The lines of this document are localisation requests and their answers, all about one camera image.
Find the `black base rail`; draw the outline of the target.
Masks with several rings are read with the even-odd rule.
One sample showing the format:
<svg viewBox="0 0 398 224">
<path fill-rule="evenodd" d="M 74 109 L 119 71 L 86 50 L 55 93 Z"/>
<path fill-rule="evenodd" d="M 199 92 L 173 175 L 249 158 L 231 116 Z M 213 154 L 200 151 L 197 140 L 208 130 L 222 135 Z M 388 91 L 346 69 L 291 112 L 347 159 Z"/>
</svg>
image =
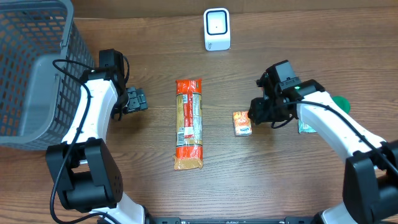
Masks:
<svg viewBox="0 0 398 224">
<path fill-rule="evenodd" d="M 182 219 L 179 217 L 153 217 L 150 224 L 316 224 L 323 223 L 315 217 L 285 217 L 275 219 Z"/>
</svg>

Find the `green lid Knorr jar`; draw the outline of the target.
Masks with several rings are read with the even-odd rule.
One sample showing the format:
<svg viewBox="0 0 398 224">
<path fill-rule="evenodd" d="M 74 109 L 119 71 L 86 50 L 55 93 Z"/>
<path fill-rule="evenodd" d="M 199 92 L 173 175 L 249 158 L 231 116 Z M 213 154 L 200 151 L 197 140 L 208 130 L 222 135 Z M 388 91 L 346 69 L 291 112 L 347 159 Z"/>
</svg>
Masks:
<svg viewBox="0 0 398 224">
<path fill-rule="evenodd" d="M 351 110 L 351 105 L 346 98 L 342 96 L 333 96 L 332 100 L 340 109 L 342 109 L 345 113 L 349 114 Z"/>
</svg>

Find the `green wet wipes packet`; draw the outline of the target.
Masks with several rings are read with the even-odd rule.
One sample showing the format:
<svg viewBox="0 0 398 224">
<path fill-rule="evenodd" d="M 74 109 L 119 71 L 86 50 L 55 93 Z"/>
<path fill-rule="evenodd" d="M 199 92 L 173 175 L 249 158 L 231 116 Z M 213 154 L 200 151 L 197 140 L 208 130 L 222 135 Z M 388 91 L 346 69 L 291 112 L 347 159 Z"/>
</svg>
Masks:
<svg viewBox="0 0 398 224">
<path fill-rule="evenodd" d="M 307 123 L 298 120 L 298 133 L 305 134 L 305 133 L 315 133 L 316 131 L 309 126 Z"/>
</svg>

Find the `red snack bar packet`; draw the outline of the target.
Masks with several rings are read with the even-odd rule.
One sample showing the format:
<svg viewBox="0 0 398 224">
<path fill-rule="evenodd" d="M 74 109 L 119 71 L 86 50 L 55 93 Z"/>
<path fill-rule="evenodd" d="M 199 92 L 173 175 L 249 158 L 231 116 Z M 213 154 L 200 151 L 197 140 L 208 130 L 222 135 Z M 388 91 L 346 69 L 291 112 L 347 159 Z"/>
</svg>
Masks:
<svg viewBox="0 0 398 224">
<path fill-rule="evenodd" d="M 191 93 L 183 95 L 184 109 L 184 137 L 193 138 L 193 95 Z"/>
</svg>

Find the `grey plastic shopping basket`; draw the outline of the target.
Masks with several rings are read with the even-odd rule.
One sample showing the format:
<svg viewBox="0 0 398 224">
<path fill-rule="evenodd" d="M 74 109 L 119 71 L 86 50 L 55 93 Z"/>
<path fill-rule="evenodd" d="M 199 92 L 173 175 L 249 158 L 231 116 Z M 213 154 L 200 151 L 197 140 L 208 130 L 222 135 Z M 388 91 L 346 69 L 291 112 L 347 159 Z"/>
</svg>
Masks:
<svg viewBox="0 0 398 224">
<path fill-rule="evenodd" d="M 1 1 L 1 145 L 41 151 L 59 144 L 94 65 L 71 1 Z"/>
</svg>

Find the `orange noodle packet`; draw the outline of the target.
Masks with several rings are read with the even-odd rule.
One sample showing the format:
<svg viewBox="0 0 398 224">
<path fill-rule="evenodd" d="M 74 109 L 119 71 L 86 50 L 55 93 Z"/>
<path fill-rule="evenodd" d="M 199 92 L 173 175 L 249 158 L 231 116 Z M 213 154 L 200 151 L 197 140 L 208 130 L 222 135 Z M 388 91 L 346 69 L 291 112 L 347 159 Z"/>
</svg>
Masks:
<svg viewBox="0 0 398 224">
<path fill-rule="evenodd" d="M 175 170 L 203 167 L 203 109 L 201 80 L 177 80 Z M 193 95 L 193 138 L 184 137 L 183 95 Z"/>
</svg>

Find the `white barcode scanner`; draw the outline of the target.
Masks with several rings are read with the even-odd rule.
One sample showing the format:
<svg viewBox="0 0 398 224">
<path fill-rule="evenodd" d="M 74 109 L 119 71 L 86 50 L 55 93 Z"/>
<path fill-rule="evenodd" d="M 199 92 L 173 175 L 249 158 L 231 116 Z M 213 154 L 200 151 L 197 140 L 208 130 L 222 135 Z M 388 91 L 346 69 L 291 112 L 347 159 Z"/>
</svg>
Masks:
<svg viewBox="0 0 398 224">
<path fill-rule="evenodd" d="M 231 47 L 229 11 L 226 8 L 211 8 L 203 13 L 205 49 L 228 50 Z"/>
</svg>

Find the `orange tissue packet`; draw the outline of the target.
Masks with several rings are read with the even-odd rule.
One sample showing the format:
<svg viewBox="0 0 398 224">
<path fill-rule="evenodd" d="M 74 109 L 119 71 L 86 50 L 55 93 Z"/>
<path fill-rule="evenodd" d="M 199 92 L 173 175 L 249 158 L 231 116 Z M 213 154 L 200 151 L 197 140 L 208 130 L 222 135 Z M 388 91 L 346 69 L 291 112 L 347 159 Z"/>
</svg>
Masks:
<svg viewBox="0 0 398 224">
<path fill-rule="evenodd" d="M 251 120 L 248 118 L 248 111 L 234 112 L 233 123 L 236 136 L 248 136 L 252 134 Z"/>
</svg>

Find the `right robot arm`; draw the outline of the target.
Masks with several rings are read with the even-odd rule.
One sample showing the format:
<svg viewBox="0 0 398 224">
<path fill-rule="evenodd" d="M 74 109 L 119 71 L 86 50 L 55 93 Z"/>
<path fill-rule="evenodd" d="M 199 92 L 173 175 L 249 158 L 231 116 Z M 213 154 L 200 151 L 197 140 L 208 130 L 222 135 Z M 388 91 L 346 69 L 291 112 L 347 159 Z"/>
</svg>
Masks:
<svg viewBox="0 0 398 224">
<path fill-rule="evenodd" d="M 397 215 L 397 142 L 362 127 L 314 79 L 301 81 L 288 60 L 256 81 L 263 96 L 251 101 L 249 119 L 281 128 L 293 119 L 312 127 L 345 164 L 343 201 L 307 218 L 309 223 L 382 223 Z"/>
</svg>

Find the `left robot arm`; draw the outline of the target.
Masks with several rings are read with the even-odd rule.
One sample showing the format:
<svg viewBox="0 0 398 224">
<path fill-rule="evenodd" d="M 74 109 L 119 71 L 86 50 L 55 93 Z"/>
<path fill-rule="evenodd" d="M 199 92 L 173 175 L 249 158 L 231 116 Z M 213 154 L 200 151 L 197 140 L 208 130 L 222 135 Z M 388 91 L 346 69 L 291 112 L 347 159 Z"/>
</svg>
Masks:
<svg viewBox="0 0 398 224">
<path fill-rule="evenodd" d="M 148 210 L 135 203 L 123 189 L 123 178 L 106 146 L 109 120 L 116 115 L 147 109 L 142 89 L 126 87 L 129 62 L 114 49 L 99 52 L 99 66 L 83 66 L 80 101 L 72 125 L 60 144 L 49 146 L 46 162 L 54 185 L 50 215 L 58 198 L 66 210 L 84 214 L 82 222 L 99 216 L 98 223 L 155 223 Z"/>
</svg>

